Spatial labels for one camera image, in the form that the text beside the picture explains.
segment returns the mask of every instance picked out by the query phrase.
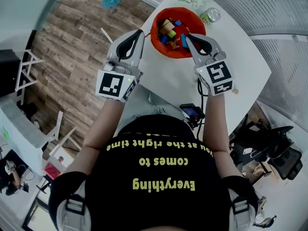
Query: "red object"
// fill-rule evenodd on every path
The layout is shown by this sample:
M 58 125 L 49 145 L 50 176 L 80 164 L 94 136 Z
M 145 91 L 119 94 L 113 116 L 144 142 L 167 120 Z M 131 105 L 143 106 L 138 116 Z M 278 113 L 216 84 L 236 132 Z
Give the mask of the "red object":
M 182 25 L 176 26 L 173 30 L 177 33 L 175 38 L 178 38 L 182 33 L 188 34 L 189 28 L 191 33 L 198 33 L 205 35 L 205 26 L 201 19 L 192 11 L 185 8 L 167 8 L 157 14 L 153 20 L 151 28 L 151 42 L 155 49 L 157 49 L 163 55 L 170 58 L 188 58 L 192 57 L 189 50 L 183 48 L 182 43 L 178 41 L 180 46 L 177 49 L 172 49 L 171 44 L 164 45 L 160 42 L 158 31 L 159 27 L 164 23 L 166 19 L 172 18 L 173 21 L 180 20 Z
M 51 163 L 48 163 L 46 165 L 44 171 L 45 171 L 46 175 L 48 175 L 53 180 L 61 174 L 61 172 L 59 170 L 57 170 L 56 167 L 54 165 L 52 165 Z

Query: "blue block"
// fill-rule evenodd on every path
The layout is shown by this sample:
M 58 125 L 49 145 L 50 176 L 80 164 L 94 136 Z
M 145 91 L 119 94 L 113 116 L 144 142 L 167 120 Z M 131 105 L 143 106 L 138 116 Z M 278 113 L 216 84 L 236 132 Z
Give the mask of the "blue block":
M 181 22 L 180 20 L 177 20 L 177 21 L 174 23 L 174 25 L 180 26 L 180 25 L 182 25 L 182 22 Z
M 183 48 L 188 48 L 188 45 L 187 45 L 187 42 L 186 42 L 186 34 L 182 33 L 181 39 L 182 39 Z
M 167 35 L 163 35 L 163 36 L 160 37 L 160 42 L 162 44 L 166 44 L 167 40 L 168 40 L 168 36 Z

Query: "blue object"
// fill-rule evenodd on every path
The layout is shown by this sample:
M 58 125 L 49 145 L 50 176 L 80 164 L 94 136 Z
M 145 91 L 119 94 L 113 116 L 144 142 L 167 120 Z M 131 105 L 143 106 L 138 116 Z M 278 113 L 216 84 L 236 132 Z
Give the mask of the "blue object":
M 162 44 L 166 44 L 167 40 L 168 40 L 168 36 L 167 35 L 163 35 L 163 36 L 160 37 L 160 42 Z
M 183 48 L 188 48 L 188 45 L 187 45 L 187 42 L 186 42 L 186 34 L 182 33 L 181 39 L 182 39 Z
M 180 20 L 177 20 L 177 21 L 174 23 L 174 25 L 180 26 L 180 25 L 182 25 L 182 22 L 181 22 Z
M 112 8 L 119 5 L 121 0 L 102 0 L 102 6 L 105 8 Z

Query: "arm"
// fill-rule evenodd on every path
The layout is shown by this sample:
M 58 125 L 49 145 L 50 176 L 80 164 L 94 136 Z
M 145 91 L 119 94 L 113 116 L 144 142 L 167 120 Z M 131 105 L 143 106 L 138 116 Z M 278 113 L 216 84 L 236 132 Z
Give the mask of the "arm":
M 211 148 L 221 178 L 242 176 L 229 154 L 229 136 L 225 111 L 225 96 L 209 93 L 205 109 L 203 142 Z
M 83 172 L 87 175 L 91 173 L 100 150 L 115 134 L 124 105 L 124 103 L 118 101 L 106 100 L 83 141 L 81 152 L 65 173 L 72 171 Z
M 13 185 L 16 187 L 16 188 L 19 188 L 20 185 L 21 185 L 21 180 L 20 180 L 20 177 L 18 175 L 18 173 L 15 171 L 12 172 L 13 176 L 14 176 L 14 181 L 12 182 Z

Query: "black t-shirt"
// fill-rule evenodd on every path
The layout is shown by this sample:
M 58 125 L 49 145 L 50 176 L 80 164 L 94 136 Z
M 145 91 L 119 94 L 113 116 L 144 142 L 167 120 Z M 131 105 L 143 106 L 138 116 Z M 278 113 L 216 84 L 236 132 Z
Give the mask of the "black t-shirt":
M 54 223 L 58 205 L 85 179 L 91 230 L 228 230 L 228 188 L 257 208 L 251 184 L 238 176 L 221 179 L 211 150 L 188 125 L 166 115 L 142 116 L 123 128 L 101 150 L 89 176 L 57 177 L 49 201 Z

